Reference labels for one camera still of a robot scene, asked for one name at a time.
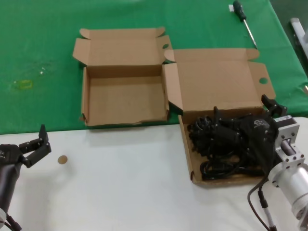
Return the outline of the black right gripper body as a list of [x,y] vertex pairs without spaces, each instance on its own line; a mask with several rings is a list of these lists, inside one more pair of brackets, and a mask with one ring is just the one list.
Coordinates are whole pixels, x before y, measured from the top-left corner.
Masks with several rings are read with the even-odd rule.
[[248,114],[239,118],[239,131],[256,164],[265,175],[269,174],[274,162],[273,117],[269,113]]

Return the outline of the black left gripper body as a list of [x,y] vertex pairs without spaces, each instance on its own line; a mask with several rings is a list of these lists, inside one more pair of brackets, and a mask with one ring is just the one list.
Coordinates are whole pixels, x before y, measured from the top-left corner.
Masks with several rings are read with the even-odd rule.
[[0,166],[24,164],[25,158],[20,147],[15,144],[0,145]]

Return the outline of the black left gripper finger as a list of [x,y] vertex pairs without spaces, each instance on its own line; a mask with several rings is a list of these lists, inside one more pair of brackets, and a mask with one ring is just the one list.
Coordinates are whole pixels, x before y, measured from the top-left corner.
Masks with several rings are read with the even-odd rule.
[[49,137],[46,132],[46,127],[44,124],[41,125],[38,138],[35,140],[27,141],[19,145],[19,149],[22,153],[29,153],[33,151],[49,153],[50,143]]
[[45,156],[47,156],[50,152],[51,152],[51,146],[49,143],[46,143],[42,145],[40,148],[38,148],[37,150],[35,150],[33,153],[31,153],[29,156],[25,157],[24,165],[27,168],[31,168],[38,161],[40,161]]

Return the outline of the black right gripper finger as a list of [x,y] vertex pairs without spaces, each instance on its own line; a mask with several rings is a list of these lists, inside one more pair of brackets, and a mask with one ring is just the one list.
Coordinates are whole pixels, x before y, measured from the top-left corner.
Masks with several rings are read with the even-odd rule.
[[213,112],[213,138],[215,139],[215,141],[220,141],[224,143],[240,143],[242,141],[242,137],[235,128],[232,128],[234,123],[231,122],[229,119],[227,119],[227,121],[224,121],[220,110],[216,106],[214,106]]
[[262,95],[261,102],[270,117],[282,117],[287,114],[287,107],[277,103],[275,99],[270,99],[268,96]]

